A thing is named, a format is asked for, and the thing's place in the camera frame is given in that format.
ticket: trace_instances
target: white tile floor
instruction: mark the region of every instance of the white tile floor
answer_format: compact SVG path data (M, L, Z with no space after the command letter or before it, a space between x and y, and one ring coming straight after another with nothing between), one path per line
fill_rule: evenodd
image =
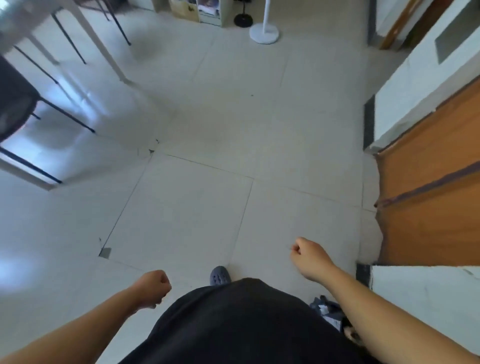
M258 22L264 3L253 1ZM366 0L274 0L282 37L261 46L231 21L217 28L130 10L119 15L128 47L113 22L84 11L130 85L67 12L60 21L87 65L51 19L36 36L59 68L20 44L61 87L10 52L44 97L98 135L39 105L42 120L2 143L65 184L46 192L0 172L0 356L145 270L166 270L173 291L127 322L102 363L118 362L216 265L308 302L324 289L289 262L297 235L350 273L357 259L375 260L378 171L361 149L362 104L405 55L365 46L366 12ZM105 243L109 260L98 257Z

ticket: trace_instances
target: fist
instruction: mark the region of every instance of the fist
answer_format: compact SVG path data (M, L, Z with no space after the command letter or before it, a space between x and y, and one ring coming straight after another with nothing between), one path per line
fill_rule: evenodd
M297 238L292 245L290 259L306 279L320 284L336 267L319 244L302 237Z
M171 289L170 281L163 270L145 273L130 286L130 290L138 301L138 309L155 308Z

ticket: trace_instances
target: foot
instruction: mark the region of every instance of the foot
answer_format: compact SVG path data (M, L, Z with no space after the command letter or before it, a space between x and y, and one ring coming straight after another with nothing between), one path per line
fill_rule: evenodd
M232 279L230 278L230 274L223 266L218 266L212 270L210 273L210 285L211 286L220 286L222 284L231 283Z

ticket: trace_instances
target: table leg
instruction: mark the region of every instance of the table leg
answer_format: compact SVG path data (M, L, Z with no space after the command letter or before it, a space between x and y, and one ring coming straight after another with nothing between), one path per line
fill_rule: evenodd
M33 34L27 35L27 38L33 43L35 47L45 56L46 59L48 59L52 64L55 66L58 66L60 62L58 62L47 49L38 41L37 38L34 37Z
M73 0L57 0L57 2L63 6L65 9L70 11L72 15L77 19L78 23L82 26L84 31L88 34L90 39L95 43L96 47L102 53L103 57L107 60L110 64L112 69L115 71L117 76L123 82L128 82L127 77L124 75L118 64L113 59L112 55L109 53L105 45L102 43L100 38L96 35L95 31L93 30L90 23L84 17L82 12L80 11L79 7L73 2Z

